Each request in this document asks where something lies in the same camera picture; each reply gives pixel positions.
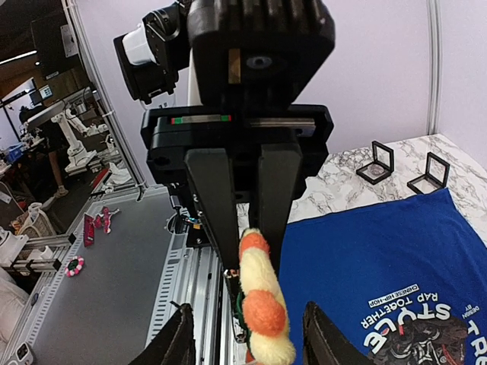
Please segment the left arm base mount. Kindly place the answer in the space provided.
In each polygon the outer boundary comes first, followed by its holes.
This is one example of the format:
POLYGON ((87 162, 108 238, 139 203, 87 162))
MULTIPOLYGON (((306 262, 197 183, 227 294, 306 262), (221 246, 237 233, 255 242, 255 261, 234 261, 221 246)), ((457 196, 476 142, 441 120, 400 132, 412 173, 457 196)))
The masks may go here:
POLYGON ((212 244, 201 220, 183 206, 178 195, 170 195, 170 205, 174 210, 174 214, 167 221, 167 230, 173 235, 187 235, 187 247, 211 247, 212 244))

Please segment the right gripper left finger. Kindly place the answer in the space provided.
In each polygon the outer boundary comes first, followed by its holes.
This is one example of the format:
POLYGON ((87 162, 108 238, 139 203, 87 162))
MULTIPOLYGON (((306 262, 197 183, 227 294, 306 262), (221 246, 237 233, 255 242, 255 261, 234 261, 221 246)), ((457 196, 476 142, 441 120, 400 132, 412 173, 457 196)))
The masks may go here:
POLYGON ((176 304, 175 313, 129 365, 195 365, 193 308, 176 304))

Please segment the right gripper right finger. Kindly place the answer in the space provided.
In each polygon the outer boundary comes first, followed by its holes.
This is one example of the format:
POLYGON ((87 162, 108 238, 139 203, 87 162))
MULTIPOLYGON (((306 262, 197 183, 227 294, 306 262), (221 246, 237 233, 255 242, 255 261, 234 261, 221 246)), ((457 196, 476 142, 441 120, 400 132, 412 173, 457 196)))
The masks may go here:
POLYGON ((363 355, 315 302, 308 302, 303 319, 303 364, 364 365, 374 362, 363 355))

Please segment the blue printed t-shirt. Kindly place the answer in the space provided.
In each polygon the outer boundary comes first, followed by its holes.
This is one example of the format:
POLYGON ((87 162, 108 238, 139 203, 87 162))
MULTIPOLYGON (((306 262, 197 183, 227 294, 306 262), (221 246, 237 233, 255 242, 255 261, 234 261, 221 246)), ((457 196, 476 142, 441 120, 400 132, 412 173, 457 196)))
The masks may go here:
POLYGON ((311 302, 376 364, 486 362, 486 247, 446 189, 288 225, 279 281, 297 363, 311 302))

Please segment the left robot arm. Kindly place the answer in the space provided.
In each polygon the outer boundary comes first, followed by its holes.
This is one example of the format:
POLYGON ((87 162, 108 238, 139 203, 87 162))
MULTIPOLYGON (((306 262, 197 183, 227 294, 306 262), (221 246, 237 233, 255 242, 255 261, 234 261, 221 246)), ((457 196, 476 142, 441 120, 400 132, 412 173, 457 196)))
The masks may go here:
POLYGON ((193 68, 197 105, 148 109, 141 136, 157 183, 201 220, 225 270, 239 266, 236 207, 279 267, 291 203, 328 156, 322 105, 296 99, 333 52, 336 25, 321 1, 176 1, 114 41, 134 100, 175 91, 193 68))

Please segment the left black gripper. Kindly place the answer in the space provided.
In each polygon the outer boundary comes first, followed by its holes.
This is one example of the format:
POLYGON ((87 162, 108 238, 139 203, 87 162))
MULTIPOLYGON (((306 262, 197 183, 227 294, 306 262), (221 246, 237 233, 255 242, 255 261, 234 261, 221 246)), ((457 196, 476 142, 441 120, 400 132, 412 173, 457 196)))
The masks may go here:
POLYGON ((145 111, 141 137, 155 182, 178 195, 190 212, 196 195, 197 214, 223 269, 239 268, 235 192, 237 203, 250 204, 251 225, 269 244, 279 273, 292 203, 328 157, 333 129, 322 105, 294 104, 245 116, 182 106, 145 111))

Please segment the orange yellow flower brooch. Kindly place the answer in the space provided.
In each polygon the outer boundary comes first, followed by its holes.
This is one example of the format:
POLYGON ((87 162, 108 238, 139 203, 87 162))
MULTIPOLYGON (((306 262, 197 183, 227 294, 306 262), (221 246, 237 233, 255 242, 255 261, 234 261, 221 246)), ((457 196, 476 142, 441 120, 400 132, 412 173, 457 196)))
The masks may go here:
POLYGON ((292 344, 285 298, 272 267, 270 245, 256 228, 243 232, 239 243, 239 279, 243 322, 250 331, 248 350, 257 364, 292 364, 292 344))

